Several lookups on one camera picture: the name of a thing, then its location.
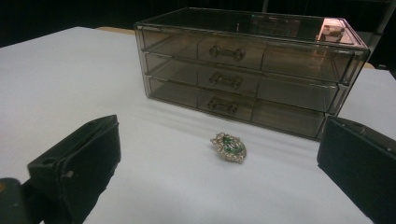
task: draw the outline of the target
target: dark background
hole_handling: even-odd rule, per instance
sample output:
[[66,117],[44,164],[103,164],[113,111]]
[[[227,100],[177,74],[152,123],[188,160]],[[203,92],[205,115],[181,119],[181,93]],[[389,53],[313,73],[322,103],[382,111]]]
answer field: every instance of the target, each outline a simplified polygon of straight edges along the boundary
[[[133,29],[136,21],[182,7],[262,11],[263,0],[0,0],[0,48],[75,26]],[[346,18],[357,31],[377,32],[390,0],[271,0],[267,11]],[[370,58],[396,70],[396,15]]]

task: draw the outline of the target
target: white surface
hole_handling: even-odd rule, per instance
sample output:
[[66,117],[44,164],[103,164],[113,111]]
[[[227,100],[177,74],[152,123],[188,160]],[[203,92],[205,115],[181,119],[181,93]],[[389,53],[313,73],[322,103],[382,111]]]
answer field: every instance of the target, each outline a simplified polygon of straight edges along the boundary
[[[363,70],[342,115],[392,131],[389,76]],[[74,28],[0,49],[0,176],[26,181],[28,162],[111,114],[122,159],[85,223],[371,223],[317,167],[317,142],[147,99],[132,35]],[[245,143],[242,165],[217,155],[219,132]]]

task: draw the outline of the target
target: black wall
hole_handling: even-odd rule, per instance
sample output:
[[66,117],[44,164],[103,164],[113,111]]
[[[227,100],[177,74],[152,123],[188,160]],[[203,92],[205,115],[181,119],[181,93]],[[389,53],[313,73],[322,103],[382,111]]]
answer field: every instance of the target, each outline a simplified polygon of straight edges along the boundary
[[384,35],[372,54],[370,63],[375,67],[386,66],[396,78],[396,11],[393,11],[385,27]]
[[182,7],[262,11],[262,0],[0,0],[0,48],[75,26],[132,29]]

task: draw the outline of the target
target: box lid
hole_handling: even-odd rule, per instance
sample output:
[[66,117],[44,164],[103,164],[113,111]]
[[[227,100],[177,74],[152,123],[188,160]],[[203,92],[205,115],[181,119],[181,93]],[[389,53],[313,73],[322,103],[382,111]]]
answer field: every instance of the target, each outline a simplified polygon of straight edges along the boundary
[[137,24],[286,38],[367,49],[347,21],[338,18],[187,7]]

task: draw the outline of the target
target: drawer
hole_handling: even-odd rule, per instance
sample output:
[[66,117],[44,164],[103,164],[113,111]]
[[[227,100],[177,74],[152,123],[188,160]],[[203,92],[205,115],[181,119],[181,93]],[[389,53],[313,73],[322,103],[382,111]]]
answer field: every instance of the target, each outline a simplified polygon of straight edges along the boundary
[[270,44],[264,53],[262,70],[297,77],[339,82],[353,54],[317,45]]
[[258,38],[212,35],[198,44],[198,60],[260,70],[265,48]]
[[198,95],[198,108],[225,118],[250,121],[254,101],[250,98],[220,94],[214,91],[201,91]]
[[198,85],[255,97],[261,75],[262,72],[254,70],[226,66],[203,66],[198,70]]
[[145,81],[146,84],[149,84],[149,98],[156,98],[177,105],[196,107],[198,89],[150,77],[146,77]]
[[213,90],[256,96],[262,72],[147,53],[146,75]]
[[196,59],[197,44],[204,38],[199,32],[163,27],[143,27],[145,52]]
[[335,83],[264,73],[257,97],[327,112],[339,88]]
[[146,76],[197,85],[198,72],[203,67],[201,64],[151,53],[145,54],[145,57]]
[[324,120],[324,114],[265,101],[257,103],[252,123],[272,127],[288,133],[315,138]]

